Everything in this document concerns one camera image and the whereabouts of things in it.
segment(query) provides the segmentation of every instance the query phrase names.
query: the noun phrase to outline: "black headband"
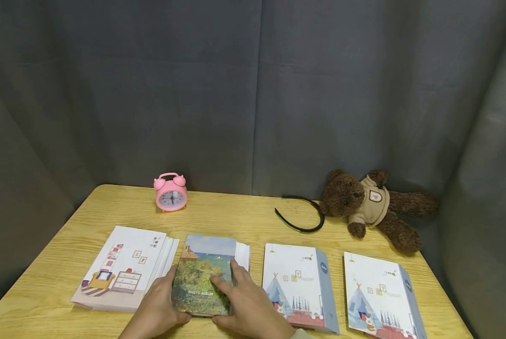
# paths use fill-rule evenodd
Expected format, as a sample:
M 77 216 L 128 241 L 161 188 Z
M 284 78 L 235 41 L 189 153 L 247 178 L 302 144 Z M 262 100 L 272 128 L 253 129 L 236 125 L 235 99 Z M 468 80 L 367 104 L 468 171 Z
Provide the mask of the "black headband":
M 285 222 L 285 224 L 287 224 L 289 227 L 296 229 L 297 231 L 303 232 L 303 233 L 313 233 L 313 232 L 316 232 L 319 229 L 321 229 L 322 225 L 325 223 L 325 215 L 321 212 L 321 207 L 319 206 L 318 203 L 316 203 L 313 200 L 310 200 L 310 199 L 307 199 L 307 198 L 304 198 L 304 197 L 298 196 L 298 195 L 284 195 L 284 196 L 282 196 L 282 198 L 284 198 L 284 199 L 299 199 L 299 200 L 305 200 L 305 201 L 309 202 L 317 210 L 317 213 L 319 214 L 319 218 L 320 218 L 319 224 L 317 226 L 315 226 L 314 228 L 301 228 L 301 227 L 291 224 L 287 219 L 284 218 L 283 215 L 281 215 L 281 213 L 279 213 L 277 208 L 274 208 L 277 216 L 283 222 Z

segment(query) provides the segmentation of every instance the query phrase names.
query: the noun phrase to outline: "wooden table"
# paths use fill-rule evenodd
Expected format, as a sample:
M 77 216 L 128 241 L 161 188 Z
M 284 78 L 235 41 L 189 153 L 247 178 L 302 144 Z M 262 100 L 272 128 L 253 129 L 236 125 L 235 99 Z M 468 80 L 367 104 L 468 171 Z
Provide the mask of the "wooden table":
M 296 225 L 316 225 L 315 210 L 296 200 L 189 192 L 185 210 L 162 213 L 155 208 L 154 196 L 150 188 L 96 188 L 0 301 L 0 338 L 117 338 L 132 314 L 89 311 L 70 303 L 72 293 L 115 225 L 167 232 L 181 240 L 180 249 L 188 233 L 232 236 L 248 242 L 252 246 L 250 271 L 258 284 L 262 281 L 265 243 L 319 247 L 328 256 L 343 338 L 365 338 L 361 332 L 347 329 L 343 251 L 396 261 L 409 272 L 428 338 L 471 338 L 421 254 L 413 258 L 400 256 L 375 230 L 367 232 L 362 241 L 354 240 L 341 220 L 328 218 L 321 231 L 300 234 L 274 214 L 277 207 Z M 338 338 L 314 332 L 311 335 Z M 194 318 L 172 332 L 171 337 L 211 339 L 232 335 L 209 319 Z

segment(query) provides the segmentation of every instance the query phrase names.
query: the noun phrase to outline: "sleeve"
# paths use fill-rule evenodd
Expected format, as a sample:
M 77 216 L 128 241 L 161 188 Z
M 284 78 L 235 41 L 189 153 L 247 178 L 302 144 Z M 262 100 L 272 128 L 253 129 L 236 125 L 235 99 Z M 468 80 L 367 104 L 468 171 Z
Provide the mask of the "sleeve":
M 377 183 L 372 180 L 369 175 L 367 175 L 366 178 L 362 179 L 360 183 L 366 187 L 377 187 Z
M 303 329 L 298 329 L 296 330 L 291 339 L 311 339 L 311 337 Z
M 349 215 L 349 224 L 351 224 L 352 222 L 358 222 L 359 224 L 366 224 L 364 222 L 364 213 L 360 211 Z

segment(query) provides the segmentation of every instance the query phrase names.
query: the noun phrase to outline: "alarm clock face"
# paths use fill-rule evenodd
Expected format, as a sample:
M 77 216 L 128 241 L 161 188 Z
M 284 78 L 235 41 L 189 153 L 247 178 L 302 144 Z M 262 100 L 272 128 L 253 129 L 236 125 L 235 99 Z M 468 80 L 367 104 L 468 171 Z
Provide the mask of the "alarm clock face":
M 173 208 L 178 207 L 179 205 L 185 202 L 184 196 L 178 191 L 168 191 L 161 195 L 159 198 L 159 203 L 161 206 Z

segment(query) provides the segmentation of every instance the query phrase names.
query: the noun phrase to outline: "pink alarm clock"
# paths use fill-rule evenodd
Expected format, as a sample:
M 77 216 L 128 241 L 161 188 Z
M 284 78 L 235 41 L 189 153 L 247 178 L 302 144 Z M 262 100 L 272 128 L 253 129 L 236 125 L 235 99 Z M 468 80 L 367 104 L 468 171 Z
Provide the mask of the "pink alarm clock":
M 163 179 L 164 176 L 174 176 L 172 180 Z M 185 178 L 177 173 L 163 173 L 159 178 L 153 179 L 156 190 L 155 203 L 165 211 L 175 211 L 184 208 L 187 204 L 187 187 Z

